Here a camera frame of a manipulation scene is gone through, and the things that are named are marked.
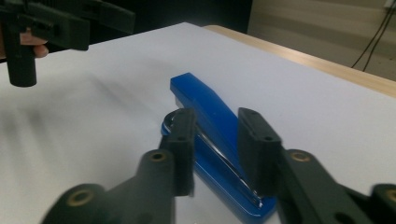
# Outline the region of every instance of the cable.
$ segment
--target cable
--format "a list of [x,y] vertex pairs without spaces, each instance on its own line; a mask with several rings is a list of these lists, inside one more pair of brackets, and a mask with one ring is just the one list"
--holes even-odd
[[387,22],[385,23],[384,29],[382,29],[381,34],[379,35],[378,39],[376,40],[375,44],[373,45],[372,50],[370,51],[369,58],[367,59],[367,62],[366,62],[366,64],[365,64],[364,67],[363,67],[363,70],[362,70],[363,72],[366,71],[367,65],[369,64],[369,62],[370,62],[370,60],[371,60],[371,58],[372,58],[372,56],[373,56],[374,50],[375,50],[375,48],[376,48],[376,45],[378,44],[378,42],[379,42],[379,40],[381,39],[382,35],[383,35],[383,34],[385,33],[385,31],[387,30],[387,27],[388,27],[388,24],[389,24],[389,22],[390,22],[390,19],[392,18],[393,13],[395,12],[395,8],[394,8],[395,3],[396,3],[396,1],[394,1],[394,2],[393,2],[393,5],[391,6],[392,11],[390,12],[390,15],[389,15],[389,17],[388,17],[388,19],[387,19]]
[[361,53],[361,56],[359,56],[358,60],[351,66],[351,68],[355,67],[355,65],[361,60],[361,57],[363,57],[364,53],[366,53],[367,49],[370,48],[371,44],[373,43],[373,41],[375,40],[376,36],[378,35],[378,33],[381,31],[382,27],[384,26],[384,24],[389,21],[388,18],[391,18],[392,14],[393,14],[393,9],[396,7],[396,0],[393,1],[392,5],[390,6],[390,8],[388,8],[387,11],[387,15],[384,17],[384,19],[381,22],[381,25],[379,26],[378,30],[375,32],[375,35],[373,36],[373,38],[370,40],[369,44],[367,45],[367,47],[364,49],[364,51]]

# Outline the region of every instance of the wooden table edge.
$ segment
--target wooden table edge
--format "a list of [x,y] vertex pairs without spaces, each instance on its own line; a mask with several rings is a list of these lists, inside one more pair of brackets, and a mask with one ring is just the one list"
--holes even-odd
[[218,25],[208,25],[205,26],[205,28],[220,35],[226,35],[231,39],[250,45],[254,48],[274,53],[275,55],[291,60],[295,63],[316,68],[332,76],[340,77],[344,80],[396,98],[395,81],[377,77],[375,75],[349,68],[338,63],[332,63],[318,57],[305,54],[294,49],[288,49],[280,45],[261,40],[250,35],[245,35]]

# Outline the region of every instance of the stapler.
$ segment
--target stapler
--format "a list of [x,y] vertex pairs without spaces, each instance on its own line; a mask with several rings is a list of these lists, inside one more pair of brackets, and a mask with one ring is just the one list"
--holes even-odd
[[[263,223],[275,210],[274,197],[260,197],[251,189],[239,164],[238,118],[231,109],[193,74],[171,79],[179,107],[196,113],[195,172],[244,223]],[[163,121],[168,135],[176,112]]]

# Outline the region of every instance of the table surface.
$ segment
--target table surface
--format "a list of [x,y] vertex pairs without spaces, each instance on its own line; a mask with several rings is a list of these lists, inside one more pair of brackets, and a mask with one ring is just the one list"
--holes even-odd
[[[67,189],[110,189],[157,148],[177,109],[169,79],[187,72],[231,108],[259,111],[285,148],[317,156],[362,193],[396,183],[396,99],[187,23],[36,61],[38,84],[8,84],[0,65],[0,223],[39,223]],[[240,223],[199,178],[177,223]],[[276,216],[268,223],[279,223]]]

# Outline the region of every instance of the black mechanical part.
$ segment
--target black mechanical part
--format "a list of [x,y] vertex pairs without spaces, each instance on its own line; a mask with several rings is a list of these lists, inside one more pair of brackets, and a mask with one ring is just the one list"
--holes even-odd
[[285,150],[259,113],[238,113],[238,152],[248,183],[260,195],[277,197],[282,223],[396,223],[395,185],[376,185],[370,197],[347,189],[312,154]]
[[172,133],[162,140],[162,146],[167,147],[147,152],[134,177],[109,191],[93,184],[70,189],[52,206],[42,224],[175,223],[175,197],[193,191],[190,155],[195,115],[191,109],[183,109],[175,122]]
[[186,196],[192,194],[193,191],[194,131],[194,111],[192,109],[179,109],[174,116],[172,134],[164,136],[163,138],[166,141],[160,145],[160,148],[171,151],[176,158],[177,196]]
[[21,46],[19,34],[32,34],[65,49],[87,50],[90,20],[131,34],[135,14],[96,0],[1,0],[0,22],[10,82],[17,87],[36,84],[35,55]]

